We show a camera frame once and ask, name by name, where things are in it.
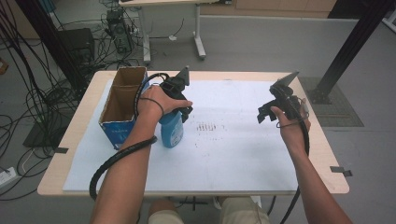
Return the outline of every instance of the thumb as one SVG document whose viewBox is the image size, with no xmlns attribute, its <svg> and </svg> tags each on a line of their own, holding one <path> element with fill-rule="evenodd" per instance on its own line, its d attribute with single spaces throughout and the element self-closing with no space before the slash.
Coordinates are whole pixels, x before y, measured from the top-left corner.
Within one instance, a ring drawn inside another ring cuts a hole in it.
<svg viewBox="0 0 396 224">
<path fill-rule="evenodd" d="M 192 106 L 192 102 L 188 100 L 176 100 L 176 108 Z"/>
<path fill-rule="evenodd" d="M 276 115 L 279 119 L 281 116 L 284 116 L 283 111 L 276 106 L 271 106 L 271 111 Z"/>
</svg>

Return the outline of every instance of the open cardboard box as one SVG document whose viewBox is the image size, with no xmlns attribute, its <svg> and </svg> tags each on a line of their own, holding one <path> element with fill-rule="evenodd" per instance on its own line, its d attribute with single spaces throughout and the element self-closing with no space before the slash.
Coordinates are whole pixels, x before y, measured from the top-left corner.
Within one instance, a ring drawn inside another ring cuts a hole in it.
<svg viewBox="0 0 396 224">
<path fill-rule="evenodd" d="M 114 77 L 99 124 L 115 149 L 120 149 L 134 127 L 134 98 L 147 77 L 146 67 L 122 67 Z"/>
</svg>

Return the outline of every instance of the black tape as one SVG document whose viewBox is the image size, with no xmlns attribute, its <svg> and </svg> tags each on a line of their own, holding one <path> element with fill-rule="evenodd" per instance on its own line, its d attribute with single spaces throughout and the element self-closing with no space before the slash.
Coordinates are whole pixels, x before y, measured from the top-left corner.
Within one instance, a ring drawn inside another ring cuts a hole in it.
<svg viewBox="0 0 396 224">
<path fill-rule="evenodd" d="M 69 148 L 67 148 L 67 147 L 57 147 L 57 148 L 55 148 L 54 152 L 66 154 L 67 150 L 69 150 Z"/>
<path fill-rule="evenodd" d="M 342 173 L 345 177 L 353 176 L 350 170 L 346 171 L 342 166 L 331 166 L 330 169 L 332 170 L 333 173 Z"/>
</svg>

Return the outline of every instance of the shorts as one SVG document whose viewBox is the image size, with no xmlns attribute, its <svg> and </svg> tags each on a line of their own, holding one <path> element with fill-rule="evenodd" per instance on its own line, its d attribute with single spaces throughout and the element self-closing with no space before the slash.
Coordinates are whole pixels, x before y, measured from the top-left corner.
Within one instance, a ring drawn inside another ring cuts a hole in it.
<svg viewBox="0 0 396 224">
<path fill-rule="evenodd" d="M 148 224 L 183 224 L 180 215 L 171 210 L 163 210 L 152 214 Z M 269 218 L 250 197 L 228 198 L 224 201 L 220 224 L 268 224 Z"/>
</svg>

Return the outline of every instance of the forearm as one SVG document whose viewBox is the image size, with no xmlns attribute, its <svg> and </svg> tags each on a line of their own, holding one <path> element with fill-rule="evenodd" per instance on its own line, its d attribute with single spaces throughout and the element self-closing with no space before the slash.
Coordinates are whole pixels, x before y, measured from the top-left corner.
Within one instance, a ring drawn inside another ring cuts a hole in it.
<svg viewBox="0 0 396 224">
<path fill-rule="evenodd" d="M 351 223 L 344 210 L 323 184 L 304 149 L 290 148 L 309 223 Z"/>
<path fill-rule="evenodd" d="M 121 149 L 150 139 L 156 119 L 141 115 Z M 135 223 L 143 200 L 150 147 L 116 162 L 108 171 L 92 213 L 92 223 Z"/>
</svg>

